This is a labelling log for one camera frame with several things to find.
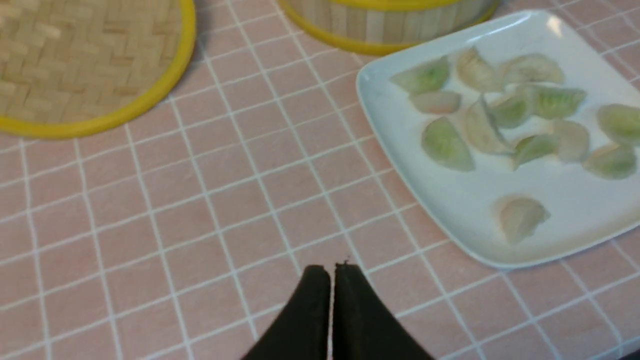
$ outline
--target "yellow rim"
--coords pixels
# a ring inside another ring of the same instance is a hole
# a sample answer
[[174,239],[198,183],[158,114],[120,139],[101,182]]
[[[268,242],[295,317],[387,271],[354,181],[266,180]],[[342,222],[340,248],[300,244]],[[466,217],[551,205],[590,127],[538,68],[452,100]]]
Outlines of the yellow rim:
[[184,74],[196,40],[196,10],[193,0],[180,0],[182,34],[171,65],[148,92],[124,108],[103,117],[72,124],[38,124],[9,117],[0,117],[0,131],[32,138],[64,139],[93,135],[113,129],[142,115],[159,103]]
[[[289,3],[286,0],[279,0],[280,6],[282,7],[282,11],[293,21],[296,25],[298,25],[302,30],[306,31],[309,35],[315,37],[316,39],[326,42],[329,45],[339,47],[340,49],[350,51],[352,53],[359,54],[368,54],[368,55],[376,55],[382,56],[390,53],[394,53],[396,51],[400,51],[402,49],[406,49],[407,47],[416,46],[419,43],[415,44],[369,44],[366,42],[361,42],[358,40],[353,40],[352,38],[342,37],[336,34],[328,33],[321,28],[318,28],[316,25],[309,22],[307,19],[296,13]],[[487,9],[487,11],[480,16],[480,18],[469,24],[467,27],[479,24],[480,22],[487,21],[495,12],[495,10],[500,5],[500,0],[495,0],[493,4]]]
[[461,0],[329,0],[332,3],[381,12],[412,12],[447,6]]

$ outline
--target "bamboo steamer lid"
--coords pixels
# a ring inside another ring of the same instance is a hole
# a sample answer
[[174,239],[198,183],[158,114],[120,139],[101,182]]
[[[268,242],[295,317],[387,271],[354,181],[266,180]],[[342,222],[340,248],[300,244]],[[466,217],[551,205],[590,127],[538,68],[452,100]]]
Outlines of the bamboo steamer lid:
[[0,130],[70,137],[133,119],[184,72],[192,28],[191,0],[0,0]]

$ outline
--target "white square plate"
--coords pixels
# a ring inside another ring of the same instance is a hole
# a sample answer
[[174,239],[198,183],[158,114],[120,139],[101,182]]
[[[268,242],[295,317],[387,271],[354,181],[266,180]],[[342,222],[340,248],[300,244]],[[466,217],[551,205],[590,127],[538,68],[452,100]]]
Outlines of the white square plate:
[[[589,129],[591,150],[609,143],[596,123],[601,105],[640,105],[637,90],[571,27],[541,11],[486,22],[365,66],[356,81],[365,114],[400,176],[450,239],[487,265],[516,268],[573,254],[640,225],[640,174],[605,181],[587,173],[580,164],[563,165],[552,156],[512,172],[508,158],[476,151],[476,171],[464,174],[438,166],[423,153],[420,134],[437,117],[414,110],[408,96],[390,83],[389,77],[450,54],[452,75],[445,89],[463,94],[463,104],[449,118],[461,130],[460,119],[479,94],[463,86],[453,69],[456,53],[472,45],[494,66],[528,53],[543,53],[556,60],[566,74],[564,87],[588,92],[578,114],[567,120]],[[488,94],[487,100],[500,96]],[[535,118],[503,133],[515,142],[548,131],[550,122]],[[516,246],[503,240],[496,217],[497,204],[512,195],[533,197],[551,213],[534,236]]]

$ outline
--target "bamboo steamer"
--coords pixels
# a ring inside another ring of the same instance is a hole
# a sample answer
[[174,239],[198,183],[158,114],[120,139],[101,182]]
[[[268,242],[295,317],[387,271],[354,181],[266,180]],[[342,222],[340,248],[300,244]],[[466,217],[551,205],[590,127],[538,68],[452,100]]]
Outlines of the bamboo steamer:
[[279,0],[299,27],[354,53],[384,55],[489,19],[500,0]]
[[87,136],[161,101],[189,64],[193,0],[0,0],[0,131]]

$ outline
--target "steamed dumpling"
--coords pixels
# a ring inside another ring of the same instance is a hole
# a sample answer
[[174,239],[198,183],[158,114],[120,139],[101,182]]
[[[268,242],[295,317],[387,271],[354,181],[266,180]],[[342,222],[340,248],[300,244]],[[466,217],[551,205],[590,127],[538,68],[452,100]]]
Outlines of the steamed dumpling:
[[557,155],[563,163],[579,163],[589,152],[589,131],[577,122],[556,120],[554,135],[558,137]]
[[524,138],[516,145],[513,155],[513,170],[520,165],[556,152],[558,139],[554,135],[541,134]]
[[591,153],[582,167],[606,180],[622,180],[636,173],[636,154],[630,145],[605,145]]
[[598,110],[598,125],[611,140],[640,146],[640,108],[622,104],[602,106]]
[[446,117],[432,121],[422,132],[422,149],[436,163],[451,170],[473,171],[469,148]]
[[462,82],[479,92],[501,92],[502,82],[496,70],[486,62],[475,47],[464,50],[456,62]]
[[521,85],[518,91],[532,91],[533,113],[547,120],[563,119],[575,114],[587,97],[587,93],[580,89],[539,85]]
[[441,89],[449,79],[449,59],[446,56],[420,64],[391,77],[391,82],[410,95]]
[[521,197],[512,200],[500,212],[500,226],[510,245],[521,243],[532,236],[550,214],[538,201]]
[[511,154],[513,148],[504,139],[489,112],[484,95],[467,110],[465,129],[469,143],[485,154]]
[[514,129],[527,122],[533,113],[530,93],[517,92],[494,104],[491,113],[495,117],[495,124],[503,129]]
[[450,114],[460,109],[462,95],[453,91],[426,92],[409,97],[413,107],[426,114]]
[[564,72],[554,60],[542,54],[519,56],[502,67],[502,82],[564,84]]

